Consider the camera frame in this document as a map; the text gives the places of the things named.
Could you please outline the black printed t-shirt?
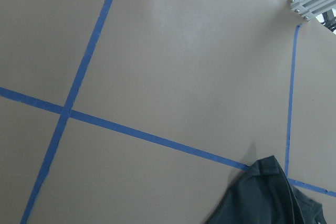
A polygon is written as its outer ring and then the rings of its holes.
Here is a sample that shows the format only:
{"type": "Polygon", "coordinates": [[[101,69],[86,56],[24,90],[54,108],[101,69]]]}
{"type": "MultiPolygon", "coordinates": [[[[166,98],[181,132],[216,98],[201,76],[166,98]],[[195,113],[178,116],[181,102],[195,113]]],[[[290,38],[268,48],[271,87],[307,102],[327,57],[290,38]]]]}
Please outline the black printed t-shirt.
{"type": "Polygon", "coordinates": [[[325,223],[322,204],[291,185],[274,156],[255,161],[206,223],[325,223]]]}

